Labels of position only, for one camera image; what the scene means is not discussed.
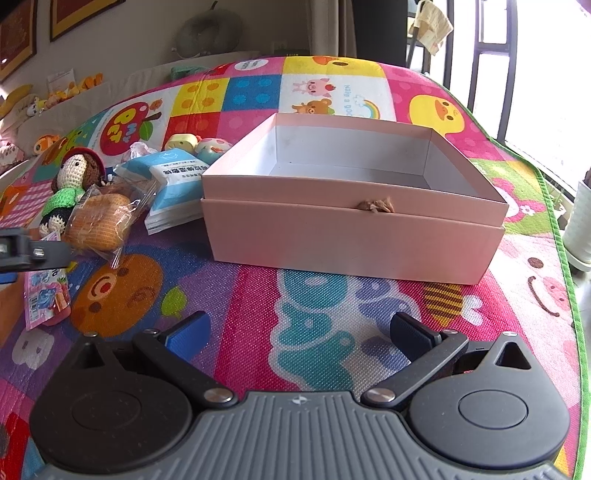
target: white plant pot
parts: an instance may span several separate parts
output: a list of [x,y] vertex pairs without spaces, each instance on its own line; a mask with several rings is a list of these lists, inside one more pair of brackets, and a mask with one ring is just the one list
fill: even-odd
[[570,255],[584,264],[591,263],[591,189],[582,181],[562,241]]

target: curtain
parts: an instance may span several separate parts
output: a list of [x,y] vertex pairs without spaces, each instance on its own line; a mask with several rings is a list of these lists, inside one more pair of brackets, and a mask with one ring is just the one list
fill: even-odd
[[356,57],[351,0],[307,0],[312,55]]

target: pink packet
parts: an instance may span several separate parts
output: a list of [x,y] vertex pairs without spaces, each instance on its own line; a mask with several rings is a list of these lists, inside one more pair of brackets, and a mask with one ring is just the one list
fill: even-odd
[[[59,232],[42,240],[59,241]],[[63,268],[25,272],[25,328],[55,325],[70,315],[70,292]]]

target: pink cardboard box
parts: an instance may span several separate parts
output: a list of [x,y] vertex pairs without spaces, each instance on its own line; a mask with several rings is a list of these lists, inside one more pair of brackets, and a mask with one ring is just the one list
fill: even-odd
[[[508,205],[430,128],[278,113],[203,174],[215,260],[476,284]],[[396,213],[355,207],[389,197]]]

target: rainbow print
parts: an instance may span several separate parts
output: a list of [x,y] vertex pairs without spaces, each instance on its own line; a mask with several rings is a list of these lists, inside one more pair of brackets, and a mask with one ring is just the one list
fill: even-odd
[[363,100],[363,105],[369,109],[369,117],[379,120],[379,109],[377,105],[369,100]]

